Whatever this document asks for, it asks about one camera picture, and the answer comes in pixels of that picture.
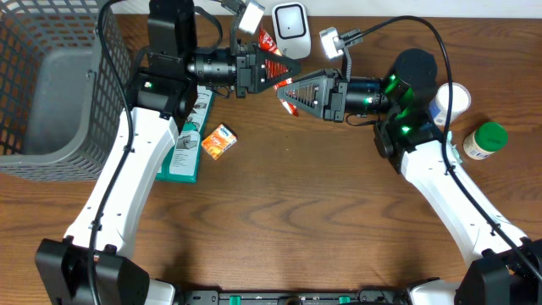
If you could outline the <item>red packet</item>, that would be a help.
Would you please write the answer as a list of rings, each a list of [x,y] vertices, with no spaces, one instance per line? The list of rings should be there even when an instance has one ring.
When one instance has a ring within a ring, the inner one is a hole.
[[[280,52],[276,42],[274,39],[269,35],[269,33],[262,27],[259,27],[259,34],[258,34],[258,46],[267,53],[272,53],[278,56],[281,56],[282,53]],[[279,75],[282,75],[286,72],[286,67],[277,64],[275,62],[269,62],[267,61],[265,63],[266,71],[268,73],[269,77],[276,77]],[[278,91],[278,89],[282,86],[286,86],[292,83],[292,79],[286,79],[282,80],[278,84],[274,85],[274,90]],[[297,108],[292,103],[286,102],[284,99],[279,100],[282,104],[282,106],[286,109],[286,111],[293,116],[298,116]]]

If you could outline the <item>orange snack packet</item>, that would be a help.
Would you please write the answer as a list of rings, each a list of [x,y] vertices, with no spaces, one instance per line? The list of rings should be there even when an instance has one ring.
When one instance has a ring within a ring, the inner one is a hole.
[[[212,159],[218,160],[237,141],[236,133],[226,124],[220,124],[202,141],[202,148]]]

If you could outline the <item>mint green wipes pack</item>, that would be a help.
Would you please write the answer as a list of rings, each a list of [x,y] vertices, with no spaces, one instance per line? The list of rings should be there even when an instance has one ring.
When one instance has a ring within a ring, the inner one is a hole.
[[[446,143],[447,143],[447,146],[450,148],[450,151],[455,159],[455,161],[458,163],[458,164],[462,164],[463,161],[461,159],[461,155],[460,153],[458,152],[457,148],[456,148],[456,144],[453,144],[452,143],[452,138],[453,138],[453,134],[452,132],[449,130],[446,134]]]

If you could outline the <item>green box with label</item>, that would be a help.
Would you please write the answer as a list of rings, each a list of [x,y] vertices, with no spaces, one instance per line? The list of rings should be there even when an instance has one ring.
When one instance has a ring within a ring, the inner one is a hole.
[[[156,180],[175,183],[196,183],[202,134],[213,104],[214,94],[198,86],[198,97],[175,146],[169,151],[157,173]]]

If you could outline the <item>green lid white jar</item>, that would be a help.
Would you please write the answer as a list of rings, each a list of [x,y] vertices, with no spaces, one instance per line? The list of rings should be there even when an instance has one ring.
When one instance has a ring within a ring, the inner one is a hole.
[[[463,149],[474,160],[486,159],[508,143],[506,129],[496,122],[486,122],[473,131],[463,142]]]

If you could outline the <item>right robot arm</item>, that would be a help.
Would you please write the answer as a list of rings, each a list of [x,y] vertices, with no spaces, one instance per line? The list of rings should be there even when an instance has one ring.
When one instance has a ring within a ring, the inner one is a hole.
[[[467,265],[459,283],[423,280],[373,302],[401,304],[539,304],[541,242],[530,240],[491,204],[453,155],[425,103],[436,89],[434,56],[402,52],[383,78],[347,78],[321,69],[278,90],[279,98],[328,121],[383,114],[374,122],[382,158],[414,185],[451,233]]]

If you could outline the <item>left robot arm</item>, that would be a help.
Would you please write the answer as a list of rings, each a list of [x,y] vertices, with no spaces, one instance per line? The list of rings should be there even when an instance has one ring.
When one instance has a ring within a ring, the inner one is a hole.
[[[301,71],[294,59],[243,44],[263,17],[254,1],[226,1],[230,45],[201,47],[192,1],[152,1],[148,65],[118,83],[123,111],[95,187],[61,241],[45,239],[36,267],[53,304],[181,304],[180,288],[132,261],[137,228],[156,175],[175,146],[199,86],[237,97],[264,92]]]

